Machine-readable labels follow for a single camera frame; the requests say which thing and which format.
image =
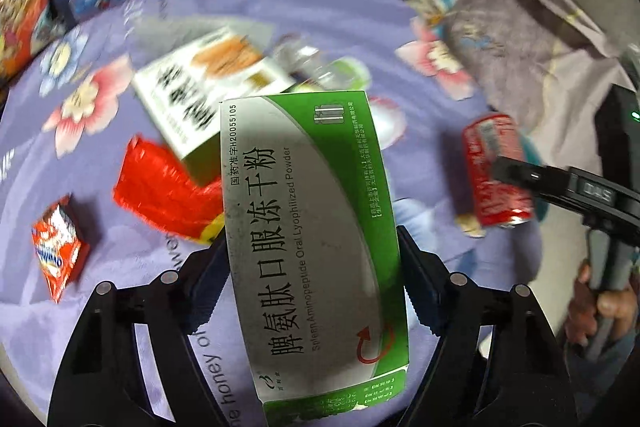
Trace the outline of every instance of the finger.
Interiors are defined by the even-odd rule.
[[[569,303],[567,321],[576,330],[581,331],[589,337],[598,331],[595,306],[590,309],[585,309],[581,307],[578,302],[571,301]]]
[[[614,319],[611,339],[624,337],[638,318],[638,298],[627,285],[622,292],[604,292],[598,297],[598,311],[603,317]]]
[[[638,272],[633,272],[631,274],[630,283],[634,293],[638,295],[640,293],[640,275],[638,274]]]
[[[580,263],[580,267],[578,268],[578,281],[587,284],[589,279],[591,279],[591,265],[589,261],[585,259]]]
[[[596,300],[593,292],[586,284],[578,280],[574,281],[574,297],[572,301],[575,301],[583,311],[595,312]]]
[[[566,334],[566,339],[572,344],[580,344],[581,346],[589,344],[584,331],[579,330],[569,322],[564,325],[564,333]]]

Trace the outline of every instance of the red snack package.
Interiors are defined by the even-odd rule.
[[[165,146],[134,136],[113,200],[163,232],[210,243],[224,226],[222,179],[194,184]]]
[[[78,237],[69,210],[69,196],[53,203],[33,224],[31,237],[51,298],[60,301],[66,283],[78,277],[89,245]]]

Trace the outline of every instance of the gray cloth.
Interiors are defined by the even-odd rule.
[[[632,89],[617,51],[571,0],[411,0],[489,103],[529,133],[542,159],[600,172],[593,116],[611,84]]]

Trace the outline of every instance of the red plastic bag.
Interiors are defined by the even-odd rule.
[[[113,200],[156,229],[204,243],[224,226],[222,179],[198,187],[169,148],[140,136],[127,145]]]

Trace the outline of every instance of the soda can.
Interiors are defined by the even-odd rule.
[[[492,113],[465,127],[462,136],[480,224],[508,227],[531,219],[531,195],[522,188],[496,181],[491,175],[492,163],[498,156],[525,160],[513,119]]]

